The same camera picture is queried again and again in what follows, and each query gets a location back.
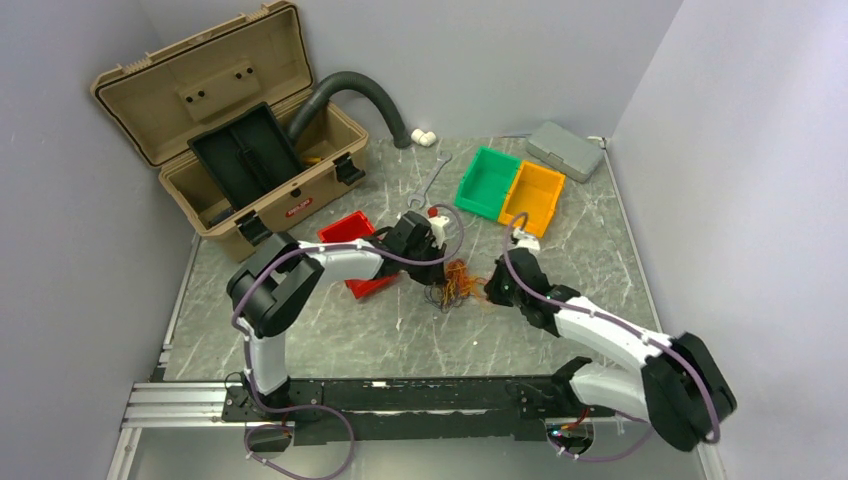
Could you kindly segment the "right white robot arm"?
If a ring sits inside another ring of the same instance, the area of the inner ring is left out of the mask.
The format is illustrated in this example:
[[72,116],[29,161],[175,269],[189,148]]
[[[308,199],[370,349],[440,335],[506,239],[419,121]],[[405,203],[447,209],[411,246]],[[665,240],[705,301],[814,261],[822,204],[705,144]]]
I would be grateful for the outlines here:
[[613,361],[604,367],[576,358],[553,374],[551,401],[560,413],[606,407],[648,422],[684,452],[720,440],[721,423],[736,411],[737,400],[700,337],[640,327],[571,287],[550,283],[526,248],[502,254],[484,290],[491,303],[517,308],[531,326]]

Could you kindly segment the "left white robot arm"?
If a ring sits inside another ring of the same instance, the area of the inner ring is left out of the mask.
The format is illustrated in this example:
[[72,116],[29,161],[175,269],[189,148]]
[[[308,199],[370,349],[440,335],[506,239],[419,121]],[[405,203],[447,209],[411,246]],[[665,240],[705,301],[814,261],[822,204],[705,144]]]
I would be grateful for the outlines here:
[[248,407],[264,420],[289,406],[286,332],[314,290],[336,282],[377,281],[401,272],[425,286],[446,283],[451,220],[408,211],[397,223],[347,242],[311,243],[276,233],[229,280],[232,326],[244,341]]

